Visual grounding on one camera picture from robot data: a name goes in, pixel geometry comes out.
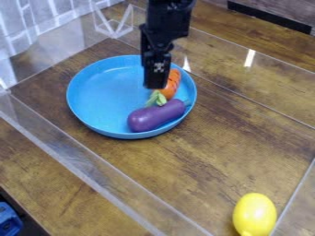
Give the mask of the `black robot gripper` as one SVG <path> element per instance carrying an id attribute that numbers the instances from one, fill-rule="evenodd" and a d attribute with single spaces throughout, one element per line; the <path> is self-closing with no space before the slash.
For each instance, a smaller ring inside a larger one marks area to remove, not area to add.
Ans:
<path id="1" fill-rule="evenodd" d="M 145 22 L 138 27 L 146 89 L 165 87 L 172 42 L 188 36 L 190 14 L 196 2 L 197 0 L 148 0 Z"/>

